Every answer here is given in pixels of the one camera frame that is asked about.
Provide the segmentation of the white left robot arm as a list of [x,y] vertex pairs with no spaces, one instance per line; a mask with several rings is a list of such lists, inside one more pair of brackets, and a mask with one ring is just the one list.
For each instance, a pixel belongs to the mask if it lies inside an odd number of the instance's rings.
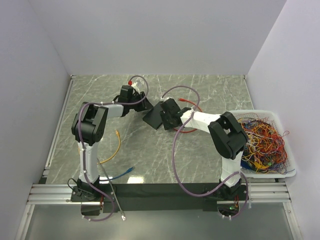
[[137,86],[123,85],[111,103],[83,102],[75,115],[71,133],[80,150],[80,173],[76,185],[89,201],[97,200],[101,194],[97,154],[107,120],[122,118],[131,109],[136,112],[152,109],[147,94],[147,90],[139,90]]

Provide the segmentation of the black Mercury network switch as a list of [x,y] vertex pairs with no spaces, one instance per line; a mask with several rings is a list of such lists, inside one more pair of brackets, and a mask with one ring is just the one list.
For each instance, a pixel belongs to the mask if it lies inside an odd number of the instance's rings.
[[161,104],[163,101],[159,101],[143,118],[142,120],[153,129],[157,130],[162,124],[162,118],[160,112],[163,110]]

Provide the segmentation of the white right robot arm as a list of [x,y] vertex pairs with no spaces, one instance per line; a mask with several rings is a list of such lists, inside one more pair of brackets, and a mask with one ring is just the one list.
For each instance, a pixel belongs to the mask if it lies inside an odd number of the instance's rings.
[[173,143],[171,153],[173,172],[183,191],[193,197],[206,197],[216,191],[219,191],[220,195],[226,200],[236,196],[242,183],[241,159],[249,138],[235,116],[228,111],[223,114],[210,114],[188,107],[181,109],[172,98],[161,101],[160,109],[160,117],[164,129],[178,128],[173,139],[174,142],[184,128],[193,128],[209,133],[215,149],[222,159],[219,184],[207,193],[192,193],[184,187],[178,177],[175,166],[176,144]]

